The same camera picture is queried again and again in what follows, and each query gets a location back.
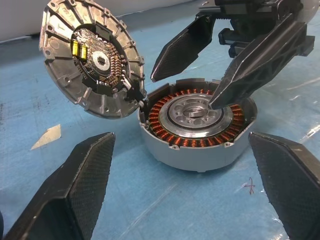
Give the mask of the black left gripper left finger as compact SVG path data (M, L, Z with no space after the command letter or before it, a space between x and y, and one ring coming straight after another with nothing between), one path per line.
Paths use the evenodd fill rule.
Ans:
M3 240L91 240L105 199L116 135L78 143L40 186Z

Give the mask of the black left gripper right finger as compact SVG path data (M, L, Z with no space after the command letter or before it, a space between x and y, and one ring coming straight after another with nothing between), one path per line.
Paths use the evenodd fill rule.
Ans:
M290 240L320 240L320 160L303 144L251 132L264 190Z

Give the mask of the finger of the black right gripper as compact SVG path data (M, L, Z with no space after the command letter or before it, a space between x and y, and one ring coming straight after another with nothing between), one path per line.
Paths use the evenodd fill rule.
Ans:
M215 18L197 15L195 20L170 40L157 57L150 78L158 82L182 73L212 41Z
M267 34L253 40L231 62L209 105L212 109L237 104L275 76L300 54L307 37L307 24L294 19L292 14Z

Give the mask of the round metal flange part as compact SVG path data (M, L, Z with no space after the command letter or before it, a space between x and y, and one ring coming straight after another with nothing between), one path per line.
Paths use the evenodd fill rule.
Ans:
M73 104L104 119L145 105L145 60L126 24L94 0L50 0L39 49L53 82Z

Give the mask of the grey round motor housing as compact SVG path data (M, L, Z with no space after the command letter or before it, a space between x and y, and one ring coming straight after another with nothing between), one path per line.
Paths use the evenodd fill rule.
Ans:
M248 147L248 136L257 119L257 105L246 98L230 107L231 124L222 132L204 138L180 137L165 130L159 122L161 107L175 97L187 94L207 94L212 97L217 80L185 78L167 83L147 95L138 120L146 148L159 162L170 167L204 173L232 164Z

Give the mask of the pale tape scrap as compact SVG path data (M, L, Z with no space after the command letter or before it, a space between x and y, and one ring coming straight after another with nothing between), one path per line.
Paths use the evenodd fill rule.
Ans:
M40 148L44 145L47 145L51 142L54 142L60 139L62 136L61 134L61 125L57 124L53 127L48 128L43 135L37 140L37 142L31 147L30 150L34 150Z

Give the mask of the blue plastic table cover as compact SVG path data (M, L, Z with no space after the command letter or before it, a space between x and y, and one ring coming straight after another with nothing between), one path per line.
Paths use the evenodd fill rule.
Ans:
M186 27L195 7L180 5L123 18L149 77L162 47ZM214 26L212 43L181 75L153 83L148 92L179 78L219 80L231 59ZM320 9L308 25L315 36L308 57L297 56L252 96L256 130L304 144L320 160ZM72 104L49 77L38 39L0 45L0 210L7 232L44 180L79 142L114 132L106 199L93 240L287 240L264 191L250 147L231 166L197 173L169 167L149 153L137 114L106 120ZM36 149L49 128L61 137Z

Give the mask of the white backdrop sheet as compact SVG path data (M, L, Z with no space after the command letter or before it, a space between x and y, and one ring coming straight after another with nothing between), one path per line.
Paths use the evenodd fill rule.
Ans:
M51 0L0 0L0 42L27 36L41 29L43 11ZM191 5L191 13L208 0L93 0L115 16Z

